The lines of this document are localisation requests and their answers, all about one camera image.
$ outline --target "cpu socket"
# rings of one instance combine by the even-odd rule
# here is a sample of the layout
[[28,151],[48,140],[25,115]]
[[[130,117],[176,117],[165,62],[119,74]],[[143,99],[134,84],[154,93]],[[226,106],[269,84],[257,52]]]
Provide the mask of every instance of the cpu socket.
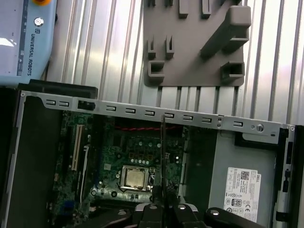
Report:
[[124,165],[120,179],[122,189],[147,191],[149,168]]

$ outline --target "screw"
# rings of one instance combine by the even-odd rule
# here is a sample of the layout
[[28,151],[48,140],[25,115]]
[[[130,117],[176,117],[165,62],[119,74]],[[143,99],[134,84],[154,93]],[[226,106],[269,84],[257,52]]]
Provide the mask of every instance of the screw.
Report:
[[118,215],[125,215],[127,212],[125,212],[124,210],[121,210],[118,212]]
[[214,216],[219,215],[219,212],[217,210],[211,210],[210,213]]
[[182,205],[182,204],[178,205],[178,208],[181,209],[181,210],[185,210],[186,209],[185,205]]
[[264,126],[262,124],[259,124],[258,126],[256,126],[256,130],[258,132],[263,132],[264,131]]

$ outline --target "metal bracket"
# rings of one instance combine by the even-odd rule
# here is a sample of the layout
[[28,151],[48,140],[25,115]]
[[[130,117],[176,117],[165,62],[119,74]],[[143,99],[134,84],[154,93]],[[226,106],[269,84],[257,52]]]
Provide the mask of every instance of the metal bracket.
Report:
[[[116,117],[161,122],[162,116],[171,124],[182,124],[217,130],[241,132],[246,139],[264,143],[278,143],[280,128],[294,126],[261,120],[246,119],[234,116],[205,114],[173,109],[146,107],[133,104],[122,104],[87,98],[70,97],[22,91],[21,96],[40,97],[44,106],[50,109],[69,110],[75,112],[110,115]],[[79,104],[87,103],[88,109],[79,108]]]

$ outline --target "universal robots label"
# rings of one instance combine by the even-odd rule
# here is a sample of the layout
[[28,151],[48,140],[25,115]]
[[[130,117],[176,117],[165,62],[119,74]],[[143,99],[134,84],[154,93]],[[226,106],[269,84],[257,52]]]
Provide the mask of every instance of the universal robots label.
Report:
[[28,56],[28,76],[32,76],[33,71],[33,56],[35,50],[35,37],[36,34],[32,33],[30,35],[30,46],[29,46],[29,56]]

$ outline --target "emergency stop button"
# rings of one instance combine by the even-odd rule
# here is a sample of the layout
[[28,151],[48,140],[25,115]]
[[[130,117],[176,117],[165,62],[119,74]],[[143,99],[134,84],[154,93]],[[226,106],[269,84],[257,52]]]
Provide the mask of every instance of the emergency stop button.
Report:
[[51,2],[51,0],[33,0],[33,2],[40,6],[46,6]]

